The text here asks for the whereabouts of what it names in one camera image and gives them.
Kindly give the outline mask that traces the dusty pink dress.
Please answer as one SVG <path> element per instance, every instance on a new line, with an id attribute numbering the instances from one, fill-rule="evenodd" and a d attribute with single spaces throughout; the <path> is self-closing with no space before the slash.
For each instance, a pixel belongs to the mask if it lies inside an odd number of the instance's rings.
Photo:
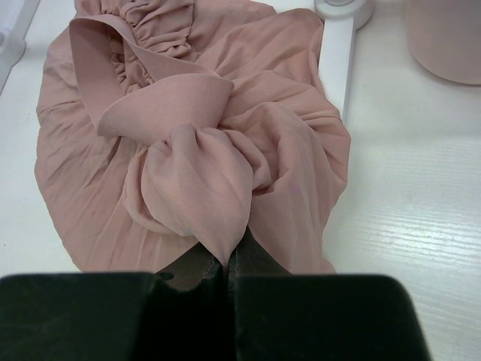
<path id="1" fill-rule="evenodd" d="M 323 22 L 252 1 L 77 1 L 50 45 L 35 177 L 83 272 L 156 272 L 244 233 L 331 273 L 350 136 L 317 74 Z"/>

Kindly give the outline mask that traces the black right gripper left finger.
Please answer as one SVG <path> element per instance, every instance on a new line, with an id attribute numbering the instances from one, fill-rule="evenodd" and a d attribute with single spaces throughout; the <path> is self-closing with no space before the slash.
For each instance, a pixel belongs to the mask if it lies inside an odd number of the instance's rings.
<path id="1" fill-rule="evenodd" d="M 201 245 L 157 273 L 1 280 L 3 360 L 227 360 L 222 266 Z"/>

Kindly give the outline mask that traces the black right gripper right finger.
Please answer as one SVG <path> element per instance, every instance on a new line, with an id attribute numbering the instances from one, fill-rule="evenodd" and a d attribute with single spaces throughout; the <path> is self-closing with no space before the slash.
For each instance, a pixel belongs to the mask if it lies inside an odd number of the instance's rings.
<path id="1" fill-rule="evenodd" d="M 246 231 L 228 294 L 237 360 L 430 360 L 412 299 L 387 275 L 293 275 Z"/>

